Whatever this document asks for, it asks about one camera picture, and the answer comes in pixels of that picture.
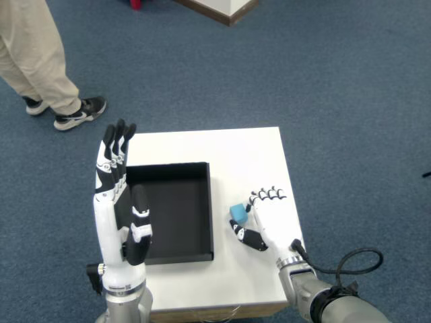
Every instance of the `person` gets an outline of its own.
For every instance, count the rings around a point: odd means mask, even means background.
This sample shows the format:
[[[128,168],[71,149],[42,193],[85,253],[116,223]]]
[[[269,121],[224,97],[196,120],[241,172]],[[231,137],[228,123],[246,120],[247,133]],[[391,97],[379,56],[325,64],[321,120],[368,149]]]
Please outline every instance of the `person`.
[[[45,0],[0,0],[0,76],[23,97],[28,114],[51,108],[60,131],[94,120],[107,107],[100,96],[79,99]]]

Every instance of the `black cable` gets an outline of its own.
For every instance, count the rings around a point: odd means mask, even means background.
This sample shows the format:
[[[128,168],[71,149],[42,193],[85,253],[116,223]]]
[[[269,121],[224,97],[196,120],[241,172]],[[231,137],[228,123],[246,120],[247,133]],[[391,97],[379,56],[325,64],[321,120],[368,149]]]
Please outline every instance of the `black cable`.
[[[355,250],[352,250],[351,252],[349,252],[348,254],[346,254],[339,262],[338,267],[336,270],[333,269],[323,269],[319,266],[316,266],[315,264],[313,264],[310,260],[309,255],[305,252],[304,248],[302,247],[301,241],[298,239],[295,239],[292,242],[291,245],[293,250],[296,250],[301,257],[315,270],[320,271],[321,273],[325,273],[325,274],[335,274],[335,278],[337,279],[337,285],[338,287],[343,287],[343,285],[341,284],[341,277],[340,275],[363,275],[366,273],[371,273],[372,271],[375,271],[378,267],[381,266],[381,264],[383,263],[383,253],[377,249],[377,248],[358,248]],[[378,262],[368,268],[364,268],[364,269],[360,269],[360,270],[355,270],[355,271],[347,271],[347,270],[343,270],[343,265],[353,256],[357,255],[357,254],[361,254],[363,252],[372,252],[378,255]]]

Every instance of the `red object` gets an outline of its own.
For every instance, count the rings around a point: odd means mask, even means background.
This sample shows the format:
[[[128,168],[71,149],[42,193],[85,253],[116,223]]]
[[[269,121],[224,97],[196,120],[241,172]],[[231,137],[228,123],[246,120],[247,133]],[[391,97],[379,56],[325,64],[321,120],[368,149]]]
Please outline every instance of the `red object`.
[[[134,10],[141,9],[141,0],[130,0],[130,5]]]

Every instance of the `nike logo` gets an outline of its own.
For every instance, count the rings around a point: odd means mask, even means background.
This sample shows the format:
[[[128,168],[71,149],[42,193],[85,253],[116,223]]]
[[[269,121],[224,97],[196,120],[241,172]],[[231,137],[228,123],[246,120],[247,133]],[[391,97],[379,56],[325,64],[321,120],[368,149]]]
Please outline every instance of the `nike logo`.
[[[63,117],[63,119],[66,119],[66,120],[80,120],[80,119],[85,119],[85,118],[87,118],[87,114],[84,113],[84,112],[81,112],[80,116],[66,116],[66,117]]]

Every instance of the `wooden base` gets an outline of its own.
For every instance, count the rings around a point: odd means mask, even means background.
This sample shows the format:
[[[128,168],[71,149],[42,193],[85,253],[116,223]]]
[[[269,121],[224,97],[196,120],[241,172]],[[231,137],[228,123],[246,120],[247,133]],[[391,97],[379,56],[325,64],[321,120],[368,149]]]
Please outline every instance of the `wooden base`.
[[[258,318],[271,316],[284,309],[287,303],[272,303],[257,306],[239,306],[227,308],[209,308],[204,310],[185,310],[172,312],[152,312],[151,321],[154,323],[181,323],[222,321],[229,318]]]
[[[210,7],[207,7],[206,5],[203,5],[201,3],[195,2],[193,0],[175,0],[176,2],[193,9],[199,13],[202,13],[203,15],[206,15],[207,17],[210,17],[211,19],[214,19],[218,22],[221,22],[222,24],[225,24],[227,26],[232,26],[236,22],[238,22],[244,15],[249,12],[251,9],[256,7],[259,3],[259,0],[250,0],[248,3],[243,5],[236,13],[233,15],[225,15],[221,12],[218,12]]]

